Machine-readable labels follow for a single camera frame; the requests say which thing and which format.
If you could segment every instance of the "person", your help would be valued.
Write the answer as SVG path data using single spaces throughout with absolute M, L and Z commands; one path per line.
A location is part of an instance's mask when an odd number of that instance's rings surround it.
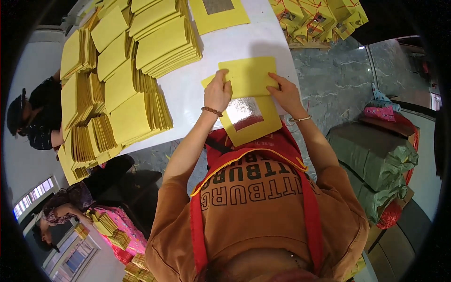
M 147 267 L 158 281 L 344 279 L 362 254 L 368 221 L 346 172 L 287 79 L 270 73 L 281 89 L 267 89 L 297 121 L 316 183 L 283 124 L 228 153 L 207 143 L 210 169 L 191 200 L 186 194 L 206 139 L 231 148 L 223 129 L 209 133 L 231 99 L 231 82 L 223 82 L 227 72 L 219 70 L 206 87 L 207 110 L 167 165 L 146 247 Z
M 133 159 L 128 155 L 115 157 L 106 163 L 104 169 L 95 171 L 90 177 L 67 189 L 60 189 L 44 204 L 39 225 L 32 229 L 37 244 L 42 249 L 55 246 L 49 227 L 64 224 L 71 218 L 78 218 L 86 226 L 92 224 L 85 212 L 103 192 L 117 184 L 133 164 Z
M 62 143 L 60 70 L 44 80 L 30 94 L 25 89 L 9 106 L 6 123 L 10 133 L 28 136 L 30 146 L 50 150 Z

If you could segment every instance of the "white wall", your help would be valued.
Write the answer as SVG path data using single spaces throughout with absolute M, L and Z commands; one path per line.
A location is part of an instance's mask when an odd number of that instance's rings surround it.
M 437 211 L 442 181 L 436 176 L 434 159 L 435 122 L 421 116 L 402 111 L 415 126 L 420 128 L 418 143 L 418 165 L 414 169 L 409 187 L 415 192 L 413 199 L 432 221 Z
M 76 282 L 119 282 L 125 275 L 125 265 L 116 257 L 111 247 L 102 239 L 101 235 L 91 226 L 89 235 L 99 246 L 92 260 L 77 278 Z
M 8 105 L 26 88 L 27 97 L 42 81 L 51 77 L 61 65 L 63 43 L 33 42 L 26 45 L 16 68 L 8 97 Z M 55 152 L 39 151 L 30 146 L 27 137 L 17 140 L 9 133 L 6 121 L 3 126 L 3 156 L 6 180 L 11 191 L 11 204 L 16 204 L 31 189 L 52 175 L 60 188 L 67 188 L 67 180 Z

